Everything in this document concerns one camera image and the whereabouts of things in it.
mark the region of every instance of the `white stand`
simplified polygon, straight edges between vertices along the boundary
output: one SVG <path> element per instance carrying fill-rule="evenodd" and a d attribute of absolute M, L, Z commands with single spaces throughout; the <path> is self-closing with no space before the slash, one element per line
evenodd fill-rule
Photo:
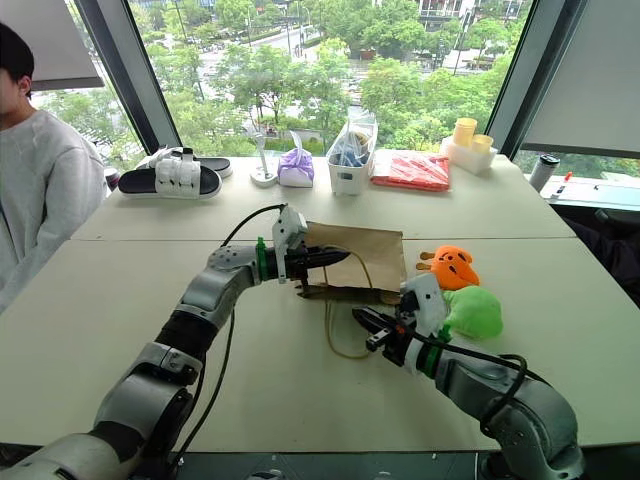
<path fill-rule="evenodd" d="M 260 162 L 262 165 L 249 174 L 251 176 L 251 181 L 260 188 L 268 188 L 278 183 L 278 175 L 269 171 L 267 160 L 264 158 L 265 143 L 266 140 L 264 135 L 256 135 L 256 145 L 258 146 L 258 152 L 260 152 Z"/>

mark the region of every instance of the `gray sweatshirt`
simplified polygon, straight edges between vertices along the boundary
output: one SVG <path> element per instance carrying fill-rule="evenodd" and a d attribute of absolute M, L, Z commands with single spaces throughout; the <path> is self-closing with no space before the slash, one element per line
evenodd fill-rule
<path fill-rule="evenodd" d="M 50 113 L 0 131 L 0 314 L 105 194 L 94 146 Z"/>

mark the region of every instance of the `red package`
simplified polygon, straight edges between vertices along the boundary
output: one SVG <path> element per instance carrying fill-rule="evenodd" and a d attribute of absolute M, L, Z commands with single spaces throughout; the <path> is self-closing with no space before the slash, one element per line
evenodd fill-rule
<path fill-rule="evenodd" d="M 376 185 L 443 192 L 449 189 L 449 159 L 412 150 L 379 150 L 371 181 Z"/>

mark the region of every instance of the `black hair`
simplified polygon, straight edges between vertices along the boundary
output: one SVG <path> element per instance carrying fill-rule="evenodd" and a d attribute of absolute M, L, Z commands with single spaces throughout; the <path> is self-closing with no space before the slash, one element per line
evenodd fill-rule
<path fill-rule="evenodd" d="M 4 68 L 14 82 L 23 76 L 33 77 L 33 53 L 20 36 L 0 22 L 0 68 Z"/>

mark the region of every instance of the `white strap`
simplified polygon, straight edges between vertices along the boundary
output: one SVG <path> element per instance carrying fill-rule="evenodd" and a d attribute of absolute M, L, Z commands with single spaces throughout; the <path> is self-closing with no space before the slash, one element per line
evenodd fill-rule
<path fill-rule="evenodd" d="M 155 166 L 156 192 L 162 197 L 199 198 L 200 162 L 167 157 Z"/>

